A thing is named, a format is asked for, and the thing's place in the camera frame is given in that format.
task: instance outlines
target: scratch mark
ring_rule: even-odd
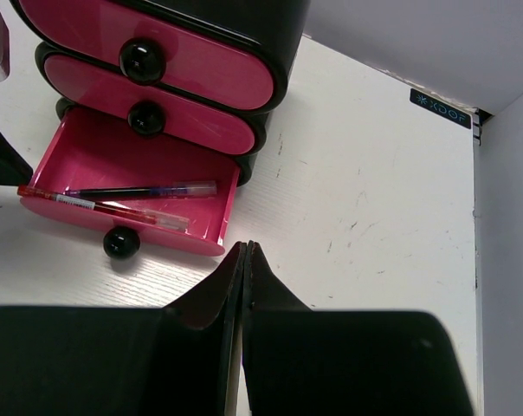
[[[365,191],[362,191],[359,193],[358,197],[356,198],[356,208],[358,208],[358,205],[359,205],[359,200],[364,197],[365,198],[365,202],[368,202],[367,200],[367,193],[365,193]]]
[[[456,246],[455,249],[458,250],[458,252],[460,253],[460,256],[462,256],[462,260],[463,260],[463,253],[462,253],[462,251],[460,250],[460,247]]]
[[[403,236],[413,236],[415,233],[419,232],[419,229],[415,229],[413,231],[410,231],[410,232],[404,232],[402,233]]]
[[[399,150],[400,150],[400,146],[398,146],[397,150],[394,152],[394,159],[392,160],[392,167],[397,165],[397,156],[398,156],[398,151]]]
[[[369,231],[371,228],[373,228],[375,225],[379,224],[379,222],[369,224],[369,226],[365,229],[364,232],[362,232],[359,236],[360,238],[363,237],[365,234],[367,234],[367,231]]]

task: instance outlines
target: black round knob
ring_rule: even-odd
[[[132,39],[119,52],[119,67],[133,82],[152,85],[164,76],[165,57],[155,42]]]
[[[145,137],[161,133],[165,128],[164,110],[151,101],[141,101],[132,106],[126,119],[132,130]]]
[[[115,227],[104,236],[104,251],[116,260],[126,260],[134,256],[140,248],[140,237],[135,230]]]

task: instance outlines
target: black object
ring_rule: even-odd
[[[479,122],[482,126],[494,117],[494,115],[481,108],[477,109],[477,113],[479,114]]]
[[[155,42],[132,39],[121,49],[119,67],[131,81],[139,85],[152,85],[164,76],[165,57]]]
[[[471,114],[466,114],[457,108],[449,106],[446,102],[437,100],[413,88],[410,91],[410,101],[460,126],[471,128]]]
[[[165,113],[155,102],[141,101],[131,107],[127,121],[136,133],[152,137],[164,131]]]
[[[441,324],[416,312],[311,311],[259,244],[163,309],[0,308],[0,414],[470,416]]]
[[[126,260],[140,249],[140,237],[135,230],[115,227],[104,236],[104,251],[115,260]]]
[[[0,415],[232,410],[245,250],[161,309],[0,308]]]
[[[33,170],[0,133],[0,185],[27,185]]]

